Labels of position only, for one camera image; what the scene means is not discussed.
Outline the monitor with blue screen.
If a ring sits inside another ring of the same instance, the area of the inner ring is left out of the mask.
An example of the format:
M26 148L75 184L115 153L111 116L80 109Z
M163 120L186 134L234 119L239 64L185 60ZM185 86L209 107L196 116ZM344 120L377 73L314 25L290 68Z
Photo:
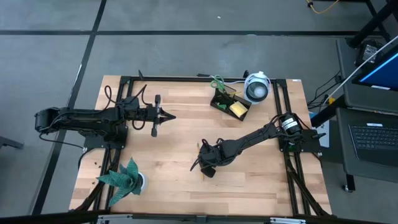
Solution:
M398 45L378 57L376 62L355 77L352 83L382 90L398 91Z

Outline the green potted plant white pot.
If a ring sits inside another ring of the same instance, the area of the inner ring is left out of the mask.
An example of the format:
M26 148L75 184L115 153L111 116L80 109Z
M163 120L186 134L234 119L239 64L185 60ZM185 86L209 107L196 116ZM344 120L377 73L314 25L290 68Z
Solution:
M110 170L109 174L101 175L96 179L118 189L111 197L109 207L112 207L129 194L140 195L147 188L147 178L143 173L139 172L139 168L133 158L130 158L126 167L120 164L119 172Z

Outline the yellow sticky note pad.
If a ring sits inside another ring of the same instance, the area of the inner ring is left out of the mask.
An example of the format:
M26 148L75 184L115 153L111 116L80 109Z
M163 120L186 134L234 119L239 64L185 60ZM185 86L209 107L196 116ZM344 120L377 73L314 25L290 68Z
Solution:
M239 118L248 112L248 109L239 101L234 102L229 107L229 110L232 111Z

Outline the white paper sheet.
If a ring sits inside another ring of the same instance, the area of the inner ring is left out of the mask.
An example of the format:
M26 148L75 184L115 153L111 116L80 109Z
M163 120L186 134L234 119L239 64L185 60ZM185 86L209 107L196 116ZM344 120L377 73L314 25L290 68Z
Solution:
M328 120L321 124L317 128L317 131L319 134L325 133L325 135L319 139L320 145L322 147L330 147L330 121Z

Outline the black keyboard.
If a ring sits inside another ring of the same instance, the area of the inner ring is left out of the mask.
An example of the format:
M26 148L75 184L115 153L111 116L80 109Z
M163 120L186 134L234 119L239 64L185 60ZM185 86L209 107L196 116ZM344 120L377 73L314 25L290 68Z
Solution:
M398 167L398 123L358 123L348 127L359 160Z

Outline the black aluminium table frame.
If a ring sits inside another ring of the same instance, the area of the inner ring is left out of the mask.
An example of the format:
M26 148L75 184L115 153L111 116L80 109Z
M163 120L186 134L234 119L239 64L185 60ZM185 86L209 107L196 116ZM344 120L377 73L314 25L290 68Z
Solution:
M160 95L164 110L176 118L162 124L157 137L150 135L149 124L140 131L129 130L120 162L133 158L148 185L140 195L115 204L111 213L291 217L304 212L306 203L287 175L286 157L276 139L245 150L204 182L197 167L190 171L202 139L210 144L218 138L237 139L286 111L308 123L302 82L279 80L243 121L210 106L214 90L207 78L133 78L129 85L134 93L145 87L147 101Z

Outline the black power adapter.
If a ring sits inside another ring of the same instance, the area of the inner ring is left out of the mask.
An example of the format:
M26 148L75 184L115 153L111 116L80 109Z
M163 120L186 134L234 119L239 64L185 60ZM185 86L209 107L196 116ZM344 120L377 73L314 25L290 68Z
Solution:
M359 52L357 54L356 60L355 60L355 66L358 67L360 66L365 60L367 60L371 55L376 53L380 48L382 47L382 44L374 39L371 40L365 40L360 46L359 46ZM373 66L376 62L380 60L380 58L384 55L383 51L380 51L377 55L373 56L369 61L367 61L363 67L371 67Z

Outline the black desk organizer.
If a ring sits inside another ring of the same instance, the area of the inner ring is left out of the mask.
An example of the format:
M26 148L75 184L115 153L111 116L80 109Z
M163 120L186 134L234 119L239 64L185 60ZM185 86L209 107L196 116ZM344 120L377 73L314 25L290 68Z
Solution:
M241 102L249 111L250 107L251 107L251 103L248 102L247 100L245 100L244 98L241 98L240 96L238 96L238 94L236 95L229 95L228 93L232 93L232 92L236 92L236 90L234 88L231 88L229 86L225 86L227 93L222 93L220 91L218 91L217 89L215 89L215 94L214 97L212 98L212 100L210 101L210 105L240 121L243 121L244 118L246 117L245 113L244 115L242 115L242 117L237 117L232 111L229 110L229 107L236 101ZM221 109L219 108L218 105L226 105L226 109Z

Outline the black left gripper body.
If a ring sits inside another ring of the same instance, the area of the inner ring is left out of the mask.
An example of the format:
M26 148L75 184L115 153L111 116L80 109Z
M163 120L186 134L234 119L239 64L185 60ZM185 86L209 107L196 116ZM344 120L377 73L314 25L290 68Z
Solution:
M139 106L139 99L129 96L124 99L124 119L128 121L152 122L151 136L157 136L157 126L160 124L160 95L155 95L155 106L147 105L145 108Z

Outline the black stand leg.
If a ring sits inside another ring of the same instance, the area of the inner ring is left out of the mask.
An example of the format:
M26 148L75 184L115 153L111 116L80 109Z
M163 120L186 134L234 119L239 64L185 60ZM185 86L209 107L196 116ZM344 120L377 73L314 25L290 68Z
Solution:
M376 28L380 30L381 36L386 42L391 41L390 35L385 30L382 23L392 14L398 20L398 0L387 0L387 3L379 12L376 12L371 0L364 0L364 2L373 17L352 39L346 40L347 45L353 49L360 46Z

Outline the gray chair leg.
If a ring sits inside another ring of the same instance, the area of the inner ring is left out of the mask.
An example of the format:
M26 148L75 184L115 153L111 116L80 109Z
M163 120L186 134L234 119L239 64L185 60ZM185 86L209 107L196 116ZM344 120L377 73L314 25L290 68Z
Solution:
M24 144L21 142L13 141L12 139L8 139L0 136L0 148L2 147L13 147L15 149L22 149Z

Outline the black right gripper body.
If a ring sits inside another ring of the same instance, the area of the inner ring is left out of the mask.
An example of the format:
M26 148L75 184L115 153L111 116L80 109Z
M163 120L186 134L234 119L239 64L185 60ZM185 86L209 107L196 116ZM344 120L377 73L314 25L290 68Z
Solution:
M222 156L220 153L219 145L211 146L208 144L206 139L201 140L202 145L200 147L200 152L202 153L203 168L201 172L212 178L215 175L215 168L220 166L222 163Z

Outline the green-handled scissors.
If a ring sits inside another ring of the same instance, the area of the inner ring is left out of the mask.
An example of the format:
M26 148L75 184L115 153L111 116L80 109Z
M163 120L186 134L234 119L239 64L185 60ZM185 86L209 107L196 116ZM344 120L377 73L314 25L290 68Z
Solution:
M213 80L210 83L210 86L214 89L217 89L218 91L222 93L227 93L225 84L224 84L224 79L220 75L211 75L210 76Z

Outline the white round desk lamp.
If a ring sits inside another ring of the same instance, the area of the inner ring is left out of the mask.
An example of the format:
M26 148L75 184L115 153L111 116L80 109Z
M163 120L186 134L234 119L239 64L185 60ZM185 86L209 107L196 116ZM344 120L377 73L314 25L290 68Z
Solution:
M265 100L270 93L271 81L264 72L248 75L244 82L244 98L252 105Z

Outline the silver aluminium bracket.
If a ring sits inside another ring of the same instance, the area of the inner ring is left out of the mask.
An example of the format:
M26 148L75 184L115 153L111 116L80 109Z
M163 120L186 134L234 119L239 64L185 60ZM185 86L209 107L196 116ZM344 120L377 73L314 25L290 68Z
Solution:
M121 222L131 219L132 219L131 214L99 215L96 224L111 224L111 222Z
M269 224L307 224L305 220L296 218L270 217Z

